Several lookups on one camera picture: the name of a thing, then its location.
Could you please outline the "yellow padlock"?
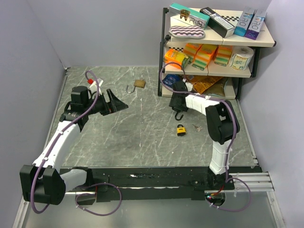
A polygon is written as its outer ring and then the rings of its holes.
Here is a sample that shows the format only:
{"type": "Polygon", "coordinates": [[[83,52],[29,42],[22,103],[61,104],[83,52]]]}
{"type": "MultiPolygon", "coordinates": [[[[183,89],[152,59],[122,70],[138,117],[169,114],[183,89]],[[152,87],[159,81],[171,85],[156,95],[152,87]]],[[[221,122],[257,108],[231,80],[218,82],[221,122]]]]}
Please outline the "yellow padlock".
{"type": "Polygon", "coordinates": [[[177,125],[177,135],[184,136],[186,134],[186,129],[182,124],[177,125]]]}

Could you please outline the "blue toothpaste box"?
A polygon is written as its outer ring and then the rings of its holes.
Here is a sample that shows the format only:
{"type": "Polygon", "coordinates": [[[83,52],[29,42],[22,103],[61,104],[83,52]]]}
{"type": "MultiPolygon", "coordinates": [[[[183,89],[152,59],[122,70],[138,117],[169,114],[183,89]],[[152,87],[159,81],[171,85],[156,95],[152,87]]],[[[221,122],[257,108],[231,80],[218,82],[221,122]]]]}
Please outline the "blue toothpaste box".
{"type": "Polygon", "coordinates": [[[250,25],[250,22],[255,14],[256,9],[252,7],[245,7],[239,21],[234,30],[234,35],[244,37],[245,33],[250,25]]]}

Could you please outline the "orange carton box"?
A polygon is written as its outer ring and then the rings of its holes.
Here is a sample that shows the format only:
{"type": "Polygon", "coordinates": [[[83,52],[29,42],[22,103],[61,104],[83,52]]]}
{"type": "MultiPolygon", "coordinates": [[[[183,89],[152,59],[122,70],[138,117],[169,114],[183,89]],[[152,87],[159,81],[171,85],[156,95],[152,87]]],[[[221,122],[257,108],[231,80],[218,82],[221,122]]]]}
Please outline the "orange carton box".
{"type": "Polygon", "coordinates": [[[185,68],[190,61],[190,57],[182,52],[176,51],[174,49],[169,49],[163,58],[165,64],[169,62],[174,62],[175,64],[170,64],[177,69],[185,68]]]}

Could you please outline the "middle sponge pack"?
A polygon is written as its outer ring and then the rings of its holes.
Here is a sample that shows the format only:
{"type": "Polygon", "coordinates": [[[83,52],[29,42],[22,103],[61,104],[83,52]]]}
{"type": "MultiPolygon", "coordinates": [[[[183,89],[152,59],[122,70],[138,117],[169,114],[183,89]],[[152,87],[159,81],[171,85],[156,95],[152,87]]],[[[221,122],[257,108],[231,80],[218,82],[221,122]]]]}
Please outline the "middle sponge pack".
{"type": "Polygon", "coordinates": [[[217,48],[217,45],[203,44],[195,54],[192,66],[200,70],[205,70],[213,59],[217,48]]]}

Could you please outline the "aluminium rail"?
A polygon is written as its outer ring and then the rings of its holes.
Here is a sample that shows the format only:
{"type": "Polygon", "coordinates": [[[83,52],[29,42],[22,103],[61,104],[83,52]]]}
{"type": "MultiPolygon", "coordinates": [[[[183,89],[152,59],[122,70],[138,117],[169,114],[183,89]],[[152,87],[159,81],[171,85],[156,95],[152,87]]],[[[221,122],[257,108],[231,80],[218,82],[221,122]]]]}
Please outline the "aluminium rail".
{"type": "Polygon", "coordinates": [[[275,190],[268,172],[232,173],[231,175],[233,178],[238,178],[245,182],[252,192],[267,192],[275,190]]]}

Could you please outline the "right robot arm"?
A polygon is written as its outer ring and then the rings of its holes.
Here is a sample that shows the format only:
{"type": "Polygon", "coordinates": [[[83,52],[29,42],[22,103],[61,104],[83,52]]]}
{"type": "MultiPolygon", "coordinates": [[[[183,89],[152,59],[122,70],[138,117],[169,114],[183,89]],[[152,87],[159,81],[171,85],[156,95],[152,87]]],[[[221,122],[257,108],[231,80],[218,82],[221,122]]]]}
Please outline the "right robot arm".
{"type": "Polygon", "coordinates": [[[223,173],[229,169],[229,155],[232,143],[239,132],[239,123],[232,104],[228,100],[213,99],[188,91],[186,83],[178,81],[172,85],[173,92],[169,106],[176,112],[195,110],[206,117],[207,130],[213,141],[209,168],[213,172],[207,182],[212,189],[224,184],[223,173]]]}

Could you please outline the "toilet paper roll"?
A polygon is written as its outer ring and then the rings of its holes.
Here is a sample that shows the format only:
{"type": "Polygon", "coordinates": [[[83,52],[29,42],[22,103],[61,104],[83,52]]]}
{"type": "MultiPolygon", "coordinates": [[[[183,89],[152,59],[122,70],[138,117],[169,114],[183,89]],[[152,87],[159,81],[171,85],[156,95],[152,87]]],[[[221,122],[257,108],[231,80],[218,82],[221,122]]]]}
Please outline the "toilet paper roll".
{"type": "Polygon", "coordinates": [[[254,55],[254,50],[245,46],[233,46],[228,65],[237,71],[244,71],[254,55]]]}

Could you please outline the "left sponge pack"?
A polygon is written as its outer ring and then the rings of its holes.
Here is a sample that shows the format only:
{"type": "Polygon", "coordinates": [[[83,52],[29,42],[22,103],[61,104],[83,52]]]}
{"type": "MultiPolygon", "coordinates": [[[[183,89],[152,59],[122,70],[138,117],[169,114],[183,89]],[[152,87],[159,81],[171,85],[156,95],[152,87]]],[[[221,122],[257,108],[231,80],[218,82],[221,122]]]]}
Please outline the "left sponge pack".
{"type": "Polygon", "coordinates": [[[183,53],[189,57],[189,63],[193,62],[198,50],[201,48],[202,44],[197,43],[187,43],[183,48],[183,53]]]}

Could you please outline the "pink striped sleep mask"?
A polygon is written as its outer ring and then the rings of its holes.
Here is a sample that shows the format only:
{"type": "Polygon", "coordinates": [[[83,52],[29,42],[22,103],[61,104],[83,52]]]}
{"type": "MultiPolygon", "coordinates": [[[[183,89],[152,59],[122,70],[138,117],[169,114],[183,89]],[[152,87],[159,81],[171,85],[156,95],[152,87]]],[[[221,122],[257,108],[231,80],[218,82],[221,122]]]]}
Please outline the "pink striped sleep mask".
{"type": "Polygon", "coordinates": [[[169,33],[176,38],[202,39],[205,32],[198,26],[171,26],[169,33]]]}

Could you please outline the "brass padlock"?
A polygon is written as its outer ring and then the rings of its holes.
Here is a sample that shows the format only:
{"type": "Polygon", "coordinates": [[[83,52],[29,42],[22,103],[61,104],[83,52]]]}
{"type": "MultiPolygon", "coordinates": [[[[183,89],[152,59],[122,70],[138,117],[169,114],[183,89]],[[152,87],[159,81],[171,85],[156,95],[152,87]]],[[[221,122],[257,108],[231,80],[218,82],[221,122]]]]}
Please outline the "brass padlock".
{"type": "Polygon", "coordinates": [[[125,90],[126,90],[126,92],[128,94],[132,94],[132,93],[135,92],[136,88],[145,88],[145,84],[146,84],[145,80],[143,80],[143,79],[137,79],[137,80],[134,81],[133,89],[132,90],[128,89],[129,88],[128,85],[126,86],[125,90]]]}

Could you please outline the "purple toothpaste box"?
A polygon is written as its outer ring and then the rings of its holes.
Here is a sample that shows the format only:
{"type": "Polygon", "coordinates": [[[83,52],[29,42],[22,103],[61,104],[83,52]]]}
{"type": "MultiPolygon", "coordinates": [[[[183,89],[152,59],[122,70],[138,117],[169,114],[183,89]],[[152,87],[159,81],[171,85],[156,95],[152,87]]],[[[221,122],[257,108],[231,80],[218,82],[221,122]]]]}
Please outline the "purple toothpaste box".
{"type": "Polygon", "coordinates": [[[245,37],[252,39],[252,40],[256,40],[259,32],[263,26],[265,17],[267,16],[267,12],[264,10],[256,10],[251,23],[245,33],[245,37]]]}

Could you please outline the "black and white box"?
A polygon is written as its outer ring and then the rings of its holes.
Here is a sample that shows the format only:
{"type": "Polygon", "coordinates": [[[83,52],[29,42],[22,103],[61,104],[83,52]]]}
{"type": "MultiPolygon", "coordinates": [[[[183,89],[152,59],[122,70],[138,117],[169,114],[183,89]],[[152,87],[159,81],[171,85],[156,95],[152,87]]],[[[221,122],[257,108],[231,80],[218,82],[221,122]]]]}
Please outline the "black and white box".
{"type": "Polygon", "coordinates": [[[231,37],[234,34],[235,26],[233,26],[226,19],[222,18],[217,12],[209,7],[200,9],[200,13],[210,17],[208,26],[218,33],[222,38],[231,37]]]}

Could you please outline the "brown snack bag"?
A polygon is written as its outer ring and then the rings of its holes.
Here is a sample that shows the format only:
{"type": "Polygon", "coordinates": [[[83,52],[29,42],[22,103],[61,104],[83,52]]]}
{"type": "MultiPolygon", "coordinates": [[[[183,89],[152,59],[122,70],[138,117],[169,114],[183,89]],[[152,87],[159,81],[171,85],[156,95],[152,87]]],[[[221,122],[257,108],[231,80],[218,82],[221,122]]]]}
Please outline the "brown snack bag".
{"type": "Polygon", "coordinates": [[[213,96],[225,96],[225,86],[227,84],[228,78],[223,77],[219,81],[217,81],[214,85],[208,88],[204,94],[205,95],[213,95],[213,96]]]}

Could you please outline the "blue snack bag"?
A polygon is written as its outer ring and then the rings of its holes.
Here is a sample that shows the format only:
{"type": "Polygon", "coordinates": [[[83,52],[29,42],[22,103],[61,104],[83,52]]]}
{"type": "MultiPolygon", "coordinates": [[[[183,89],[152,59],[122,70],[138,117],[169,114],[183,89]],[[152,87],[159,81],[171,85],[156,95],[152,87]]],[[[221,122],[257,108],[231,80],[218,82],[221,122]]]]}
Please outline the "blue snack bag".
{"type": "Polygon", "coordinates": [[[178,81],[181,81],[181,76],[177,74],[167,74],[163,79],[163,83],[169,88],[172,88],[172,85],[178,81]]]}

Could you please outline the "sponge pack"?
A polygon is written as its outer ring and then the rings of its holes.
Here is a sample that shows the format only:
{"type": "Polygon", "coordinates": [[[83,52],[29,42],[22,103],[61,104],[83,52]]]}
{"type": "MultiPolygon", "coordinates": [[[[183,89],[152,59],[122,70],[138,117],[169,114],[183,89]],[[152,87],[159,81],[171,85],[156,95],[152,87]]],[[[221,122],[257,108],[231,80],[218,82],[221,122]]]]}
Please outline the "sponge pack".
{"type": "Polygon", "coordinates": [[[226,67],[232,55],[232,46],[219,45],[215,54],[214,63],[226,67]]]}
{"type": "Polygon", "coordinates": [[[217,45],[203,44],[195,54],[192,66],[200,70],[205,70],[213,59],[217,48],[217,45]]]}
{"type": "Polygon", "coordinates": [[[183,48],[183,53],[189,57],[189,63],[193,62],[198,50],[201,48],[202,44],[197,43],[187,43],[183,48]]]}

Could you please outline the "teal toothpaste box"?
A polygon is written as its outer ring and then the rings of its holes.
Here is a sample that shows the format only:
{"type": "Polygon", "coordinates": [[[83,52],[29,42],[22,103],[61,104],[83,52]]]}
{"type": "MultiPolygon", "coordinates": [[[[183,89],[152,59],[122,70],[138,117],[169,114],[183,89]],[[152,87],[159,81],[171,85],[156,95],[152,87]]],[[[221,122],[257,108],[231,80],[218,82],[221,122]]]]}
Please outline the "teal toothpaste box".
{"type": "Polygon", "coordinates": [[[209,22],[209,16],[199,11],[190,9],[178,3],[169,6],[170,16],[190,26],[198,26],[205,29],[209,22]]]}

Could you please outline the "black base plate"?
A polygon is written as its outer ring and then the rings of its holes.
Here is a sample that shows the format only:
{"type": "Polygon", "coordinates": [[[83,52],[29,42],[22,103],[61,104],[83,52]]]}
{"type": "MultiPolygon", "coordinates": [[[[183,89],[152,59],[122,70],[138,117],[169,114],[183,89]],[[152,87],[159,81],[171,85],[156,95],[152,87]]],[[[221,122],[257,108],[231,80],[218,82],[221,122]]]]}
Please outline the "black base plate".
{"type": "Polygon", "coordinates": [[[92,168],[94,181],[76,191],[96,193],[97,202],[112,200],[205,200],[205,193],[234,190],[224,174],[208,167],[92,168]]]}

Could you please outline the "right sponge pack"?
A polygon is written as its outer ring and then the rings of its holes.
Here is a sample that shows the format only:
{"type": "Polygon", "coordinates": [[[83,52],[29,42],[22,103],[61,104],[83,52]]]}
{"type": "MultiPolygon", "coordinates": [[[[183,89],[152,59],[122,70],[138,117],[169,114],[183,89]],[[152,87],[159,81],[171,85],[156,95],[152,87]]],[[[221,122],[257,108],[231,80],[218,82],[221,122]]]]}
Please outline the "right sponge pack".
{"type": "Polygon", "coordinates": [[[214,63],[226,67],[232,55],[232,46],[219,45],[215,54],[214,63]]]}

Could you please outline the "orange snack bag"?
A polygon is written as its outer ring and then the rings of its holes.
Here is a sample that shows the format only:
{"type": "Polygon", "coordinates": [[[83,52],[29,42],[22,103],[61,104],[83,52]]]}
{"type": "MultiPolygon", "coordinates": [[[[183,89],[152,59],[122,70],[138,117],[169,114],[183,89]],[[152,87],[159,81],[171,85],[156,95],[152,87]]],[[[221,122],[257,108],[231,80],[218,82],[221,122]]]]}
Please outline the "orange snack bag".
{"type": "Polygon", "coordinates": [[[186,79],[189,83],[193,85],[193,89],[202,94],[208,88],[213,86],[216,82],[221,80],[222,76],[194,76],[194,75],[186,75],[186,79]]]}

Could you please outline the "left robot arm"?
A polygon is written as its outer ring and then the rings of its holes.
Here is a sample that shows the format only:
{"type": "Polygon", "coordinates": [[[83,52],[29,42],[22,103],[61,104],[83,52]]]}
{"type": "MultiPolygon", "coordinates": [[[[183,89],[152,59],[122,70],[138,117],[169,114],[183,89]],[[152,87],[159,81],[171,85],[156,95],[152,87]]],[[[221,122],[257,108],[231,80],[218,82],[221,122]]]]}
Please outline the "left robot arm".
{"type": "Polygon", "coordinates": [[[76,187],[84,191],[92,189],[94,178],[90,168],[74,167],[64,174],[60,174],[60,168],[90,115],[100,113],[105,116],[128,108],[111,89],[106,92],[109,101],[103,93],[91,93],[85,86],[72,89],[71,101],[65,106],[49,144],[32,165],[24,165],[19,172],[25,201],[58,205],[65,193],[76,187]]]}

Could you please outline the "black and beige shelf rack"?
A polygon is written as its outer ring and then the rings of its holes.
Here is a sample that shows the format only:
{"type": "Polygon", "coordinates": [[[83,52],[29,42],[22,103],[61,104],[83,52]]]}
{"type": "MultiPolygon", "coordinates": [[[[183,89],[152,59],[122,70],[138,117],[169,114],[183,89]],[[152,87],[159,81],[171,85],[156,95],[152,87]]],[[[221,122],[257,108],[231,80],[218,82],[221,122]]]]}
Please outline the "black and beige shelf rack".
{"type": "Polygon", "coordinates": [[[229,78],[237,78],[237,91],[235,92],[232,81],[228,81],[228,91],[225,92],[227,99],[239,99],[241,95],[242,82],[244,78],[254,78],[257,75],[257,67],[259,62],[259,54],[262,48],[272,48],[276,45],[276,41],[272,38],[266,24],[264,23],[261,27],[260,33],[256,40],[252,40],[246,37],[240,37],[237,35],[232,35],[228,38],[222,38],[214,30],[207,28],[205,30],[204,39],[180,39],[174,38],[169,35],[169,29],[165,27],[166,19],[170,19],[171,26],[184,26],[185,24],[181,21],[170,16],[169,9],[162,9],[162,30],[161,30],[161,41],[160,41],[160,54],[159,54],[159,70],[162,73],[162,77],[167,74],[181,74],[182,71],[173,67],[167,66],[164,70],[163,67],[163,57],[166,51],[169,49],[174,49],[177,51],[182,51],[187,43],[201,43],[201,44],[213,44],[213,45],[230,45],[230,46],[247,46],[255,51],[255,54],[250,61],[249,67],[244,71],[237,71],[229,66],[221,66],[211,61],[204,70],[200,70],[191,65],[185,68],[185,72],[188,75],[198,75],[198,76],[224,76],[229,78]]]}

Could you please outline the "black padlock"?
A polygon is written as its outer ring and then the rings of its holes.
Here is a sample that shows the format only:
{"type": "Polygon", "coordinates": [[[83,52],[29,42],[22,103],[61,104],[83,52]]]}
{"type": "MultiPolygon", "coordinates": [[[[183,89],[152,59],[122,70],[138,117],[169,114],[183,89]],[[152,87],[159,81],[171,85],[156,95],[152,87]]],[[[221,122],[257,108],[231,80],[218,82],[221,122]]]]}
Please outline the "black padlock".
{"type": "Polygon", "coordinates": [[[172,110],[175,112],[174,118],[175,118],[176,121],[180,121],[184,117],[184,114],[183,114],[184,110],[183,109],[177,109],[175,107],[172,107],[172,110]]]}

